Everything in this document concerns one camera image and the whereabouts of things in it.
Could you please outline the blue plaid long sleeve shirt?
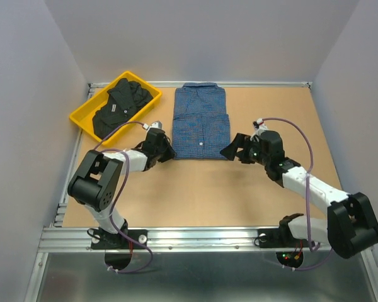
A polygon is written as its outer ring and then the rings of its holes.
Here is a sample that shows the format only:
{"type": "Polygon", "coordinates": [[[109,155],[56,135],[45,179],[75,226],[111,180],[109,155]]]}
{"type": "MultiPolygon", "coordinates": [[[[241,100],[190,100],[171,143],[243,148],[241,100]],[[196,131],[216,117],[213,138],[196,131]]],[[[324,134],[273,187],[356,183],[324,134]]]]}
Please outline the blue plaid long sleeve shirt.
{"type": "Polygon", "coordinates": [[[187,82],[175,91],[172,147],[176,160],[224,160],[230,144],[226,92],[213,82],[187,82]]]}

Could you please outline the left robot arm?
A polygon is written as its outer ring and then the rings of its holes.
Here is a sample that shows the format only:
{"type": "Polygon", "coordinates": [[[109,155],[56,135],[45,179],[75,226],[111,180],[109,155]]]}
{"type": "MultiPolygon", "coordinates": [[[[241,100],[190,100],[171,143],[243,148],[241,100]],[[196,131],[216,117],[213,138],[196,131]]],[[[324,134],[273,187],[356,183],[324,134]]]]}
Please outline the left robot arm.
{"type": "Polygon", "coordinates": [[[145,140],[133,149],[87,152],[68,184],[67,193],[88,209],[98,224],[97,229],[88,230],[92,249],[126,249],[132,245],[127,240],[127,220],[114,205],[119,177],[148,171],[175,155],[158,122],[148,127],[145,140]]]}

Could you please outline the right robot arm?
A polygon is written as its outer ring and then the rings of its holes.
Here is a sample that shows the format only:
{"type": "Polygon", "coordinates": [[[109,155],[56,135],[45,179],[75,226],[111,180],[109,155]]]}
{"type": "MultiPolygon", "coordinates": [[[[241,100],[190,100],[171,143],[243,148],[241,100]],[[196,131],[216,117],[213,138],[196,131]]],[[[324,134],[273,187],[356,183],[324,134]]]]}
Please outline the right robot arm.
{"type": "Polygon", "coordinates": [[[287,215],[276,229],[262,235],[260,247],[292,247],[301,240],[311,240],[328,244],[337,255],[349,259],[378,243],[378,221],[369,198],[336,189],[310,175],[285,155],[277,132],[238,133],[220,153],[227,160],[262,165],[270,180],[307,198],[325,215],[323,219],[302,213],[287,215]]]}

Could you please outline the black striped shirt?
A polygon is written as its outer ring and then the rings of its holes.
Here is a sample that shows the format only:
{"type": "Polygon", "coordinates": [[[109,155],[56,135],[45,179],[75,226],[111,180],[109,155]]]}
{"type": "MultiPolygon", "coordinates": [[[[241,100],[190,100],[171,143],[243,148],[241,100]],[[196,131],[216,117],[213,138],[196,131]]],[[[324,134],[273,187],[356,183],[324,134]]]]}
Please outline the black striped shirt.
{"type": "Polygon", "coordinates": [[[93,116],[94,134],[104,139],[118,126],[128,122],[153,100],[151,93],[137,81],[120,79],[107,90],[108,101],[93,116]]]}

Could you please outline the yellow plastic bin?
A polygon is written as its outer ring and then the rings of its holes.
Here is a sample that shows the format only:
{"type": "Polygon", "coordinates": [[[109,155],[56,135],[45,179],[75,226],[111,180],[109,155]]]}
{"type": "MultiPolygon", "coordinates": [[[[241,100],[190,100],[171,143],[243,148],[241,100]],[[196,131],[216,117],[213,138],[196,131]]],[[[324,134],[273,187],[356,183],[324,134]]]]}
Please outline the yellow plastic bin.
{"type": "Polygon", "coordinates": [[[134,123],[142,121],[143,117],[145,117],[145,115],[147,115],[150,112],[150,110],[154,109],[158,105],[158,103],[161,100],[161,96],[161,90],[149,84],[148,82],[141,79],[139,76],[133,74],[132,72],[125,71],[116,79],[112,80],[111,83],[105,85],[98,92],[94,93],[94,95],[88,101],[86,101],[83,105],[78,107],[78,109],[75,109],[69,115],[69,118],[91,138],[93,138],[97,142],[101,142],[104,146],[110,147],[119,138],[121,138],[122,135],[126,134],[128,129],[131,128],[134,123]],[[150,101],[147,105],[145,105],[138,113],[136,113],[131,120],[118,126],[104,139],[101,139],[97,137],[94,133],[92,121],[93,116],[95,115],[96,111],[99,110],[102,106],[104,106],[108,101],[107,90],[115,87],[117,82],[122,78],[126,78],[128,81],[139,82],[143,88],[147,89],[151,93],[151,95],[153,96],[153,100],[150,101]]]}

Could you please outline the aluminium back rail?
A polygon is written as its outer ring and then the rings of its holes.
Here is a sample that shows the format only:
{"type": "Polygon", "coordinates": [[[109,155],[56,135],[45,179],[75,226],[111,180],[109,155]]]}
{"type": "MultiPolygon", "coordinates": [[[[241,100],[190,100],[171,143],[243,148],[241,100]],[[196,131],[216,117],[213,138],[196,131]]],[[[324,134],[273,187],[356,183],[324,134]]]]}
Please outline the aluminium back rail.
{"type": "MultiPolygon", "coordinates": [[[[186,81],[149,81],[154,87],[181,87],[186,81]]],[[[215,81],[220,87],[306,87],[311,88],[311,82],[283,81],[215,81]]]]}

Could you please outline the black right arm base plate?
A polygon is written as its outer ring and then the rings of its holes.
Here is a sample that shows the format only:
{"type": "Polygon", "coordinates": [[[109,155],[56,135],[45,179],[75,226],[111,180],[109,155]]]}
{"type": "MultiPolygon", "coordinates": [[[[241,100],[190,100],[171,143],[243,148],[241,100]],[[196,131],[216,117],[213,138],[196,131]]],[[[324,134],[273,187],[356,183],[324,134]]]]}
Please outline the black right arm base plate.
{"type": "Polygon", "coordinates": [[[262,249],[308,247],[306,239],[297,239],[289,230],[279,227],[259,228],[253,243],[262,249]]]}

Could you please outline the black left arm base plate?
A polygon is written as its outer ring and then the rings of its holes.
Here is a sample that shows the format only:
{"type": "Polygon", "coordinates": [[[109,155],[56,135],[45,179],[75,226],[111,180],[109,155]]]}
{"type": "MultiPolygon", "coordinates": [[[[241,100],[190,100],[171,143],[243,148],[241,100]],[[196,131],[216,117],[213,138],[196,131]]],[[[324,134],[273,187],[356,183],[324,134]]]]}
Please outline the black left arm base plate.
{"type": "MultiPolygon", "coordinates": [[[[91,237],[91,249],[93,250],[127,250],[129,249],[128,240],[119,233],[108,233],[100,228],[89,228],[87,234],[91,237]]],[[[130,238],[139,241],[141,235],[148,235],[145,229],[130,229],[127,234],[130,238]]]]}

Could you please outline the aluminium front rail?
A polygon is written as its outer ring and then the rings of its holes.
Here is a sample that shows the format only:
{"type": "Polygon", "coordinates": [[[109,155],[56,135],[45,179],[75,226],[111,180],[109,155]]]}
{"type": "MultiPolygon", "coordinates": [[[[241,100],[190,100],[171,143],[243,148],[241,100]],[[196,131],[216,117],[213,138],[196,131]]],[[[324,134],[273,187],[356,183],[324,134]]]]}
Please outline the aluminium front rail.
{"type": "MultiPolygon", "coordinates": [[[[186,228],[130,228],[145,229],[142,241],[154,254],[170,252],[261,252],[289,250],[262,249],[254,245],[259,228],[274,226],[186,227],[186,228]]],[[[85,253],[91,249],[91,237],[86,228],[44,228],[38,251],[41,253],[85,253]]]]}

